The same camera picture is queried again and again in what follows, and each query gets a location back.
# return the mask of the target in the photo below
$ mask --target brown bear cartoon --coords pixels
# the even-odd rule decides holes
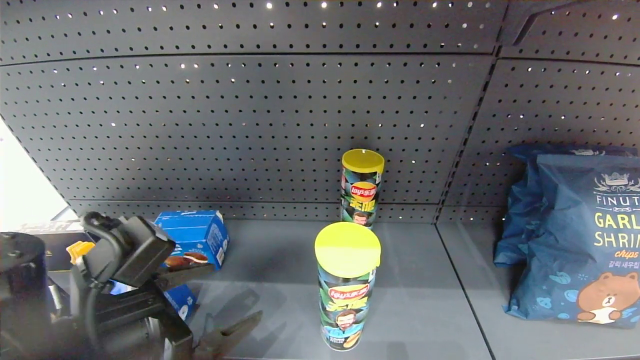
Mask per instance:
[[[615,276],[606,272],[578,293],[579,322],[612,323],[640,299],[638,273]]]

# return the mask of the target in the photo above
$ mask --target chip canister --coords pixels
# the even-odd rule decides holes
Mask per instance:
[[[385,159],[375,151],[353,149],[342,155],[340,218],[369,229],[376,218]]]
[[[318,233],[315,249],[324,342],[336,351],[351,350],[369,313],[380,241],[366,227],[337,222]]]

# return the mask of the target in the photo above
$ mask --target blue snack bag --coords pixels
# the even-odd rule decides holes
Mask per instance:
[[[640,311],[640,159],[538,156],[545,206],[506,313],[633,328]]]
[[[493,255],[496,266],[512,266],[527,259],[527,243],[540,222],[542,189],[536,158],[541,154],[574,154],[583,156],[637,156],[637,149],[621,146],[526,143],[507,151],[527,164],[522,180],[511,187],[508,209],[504,217],[502,239]]]

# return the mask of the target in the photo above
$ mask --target cartoon man face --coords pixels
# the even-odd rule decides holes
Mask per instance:
[[[353,310],[345,310],[335,317],[335,323],[345,331],[356,321],[356,312]]]
[[[353,214],[353,222],[360,225],[365,225],[369,217],[365,213],[355,213]]]

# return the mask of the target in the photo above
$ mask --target store shelf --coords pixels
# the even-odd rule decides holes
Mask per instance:
[[[252,359],[490,359],[433,225],[376,224],[383,256],[360,344],[339,354],[322,341],[314,256],[328,223],[229,220],[228,256],[203,282],[190,327],[228,325],[263,310],[231,354]]]
[[[505,314],[502,305],[507,303],[509,289],[519,274],[493,265],[493,244],[500,237],[500,229],[487,223],[437,227],[496,360],[640,357],[640,329],[528,322]]]

